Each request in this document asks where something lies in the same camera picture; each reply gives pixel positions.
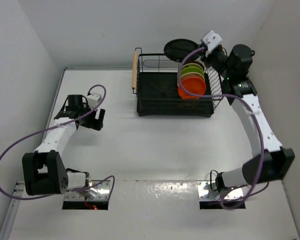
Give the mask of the brown yellow patterned plate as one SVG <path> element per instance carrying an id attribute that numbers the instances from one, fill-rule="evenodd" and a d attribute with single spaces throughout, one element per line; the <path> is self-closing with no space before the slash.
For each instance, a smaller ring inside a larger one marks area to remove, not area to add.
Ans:
<path id="1" fill-rule="evenodd" d="M 204 68 L 204 65 L 200 61 L 191 61 L 190 63 L 196 64 L 196 65 L 200 66 L 201 68 Z"/>

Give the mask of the lime green plate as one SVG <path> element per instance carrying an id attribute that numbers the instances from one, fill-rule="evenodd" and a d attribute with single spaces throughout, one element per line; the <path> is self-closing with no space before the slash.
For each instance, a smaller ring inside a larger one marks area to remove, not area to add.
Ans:
<path id="1" fill-rule="evenodd" d="M 180 73 L 180 76 L 183 77 L 188 74 L 196 74 L 204 77 L 204 71 L 202 68 L 198 66 L 190 66 L 190 67 L 183 67 Z"/>

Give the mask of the beige floral plate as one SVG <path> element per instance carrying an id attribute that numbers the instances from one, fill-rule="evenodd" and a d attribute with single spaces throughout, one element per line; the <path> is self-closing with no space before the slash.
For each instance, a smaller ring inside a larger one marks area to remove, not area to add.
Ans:
<path id="1" fill-rule="evenodd" d="M 198 70 L 200 70 L 201 72 L 204 72 L 204 68 L 200 67 L 199 65 L 197 64 L 191 64 L 190 62 L 189 63 L 186 63 L 185 65 L 182 66 L 181 70 L 185 70 L 187 68 L 196 68 Z"/>

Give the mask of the cream plate with black patch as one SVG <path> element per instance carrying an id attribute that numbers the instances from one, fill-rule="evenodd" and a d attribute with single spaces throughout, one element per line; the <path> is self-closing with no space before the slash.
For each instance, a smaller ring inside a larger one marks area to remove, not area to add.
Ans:
<path id="1" fill-rule="evenodd" d="M 200 86 L 205 83 L 205 78 L 197 72 L 184 73 L 180 76 L 181 83 L 184 87 L 194 85 Z"/>

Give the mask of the orange plate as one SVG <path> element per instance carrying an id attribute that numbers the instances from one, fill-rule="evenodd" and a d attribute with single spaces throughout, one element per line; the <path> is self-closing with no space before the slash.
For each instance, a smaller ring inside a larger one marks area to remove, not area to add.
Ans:
<path id="1" fill-rule="evenodd" d="M 204 95 L 206 93 L 206 83 L 199 77 L 188 77 L 182 80 L 181 83 L 188 92 L 191 92 L 195 95 Z M 198 96 L 193 96 L 186 93 L 181 85 L 178 87 L 178 95 L 182 99 L 199 99 Z"/>

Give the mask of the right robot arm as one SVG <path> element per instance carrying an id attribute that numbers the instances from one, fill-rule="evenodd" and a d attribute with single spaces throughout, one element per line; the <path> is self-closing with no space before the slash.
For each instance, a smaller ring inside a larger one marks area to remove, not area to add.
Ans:
<path id="1" fill-rule="evenodd" d="M 202 58 L 223 77 L 222 94 L 239 117 L 252 153 L 252 159 L 242 167 L 217 174 L 215 190 L 219 193 L 239 186 L 282 181 L 295 159 L 294 151 L 278 140 L 261 109 L 258 92 L 248 76 L 254 55 L 250 47 L 237 44 L 229 55 L 217 46 Z"/>

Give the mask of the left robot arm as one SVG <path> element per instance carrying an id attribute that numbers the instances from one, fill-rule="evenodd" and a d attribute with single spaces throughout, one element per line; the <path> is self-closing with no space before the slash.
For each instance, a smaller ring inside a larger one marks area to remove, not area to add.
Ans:
<path id="1" fill-rule="evenodd" d="M 106 111 L 100 109 L 98 118 L 96 113 L 103 100 L 98 93 L 67 96 L 43 142 L 22 157 L 25 190 L 29 196 L 66 193 L 69 177 L 62 161 L 63 151 L 79 127 L 102 129 Z"/>

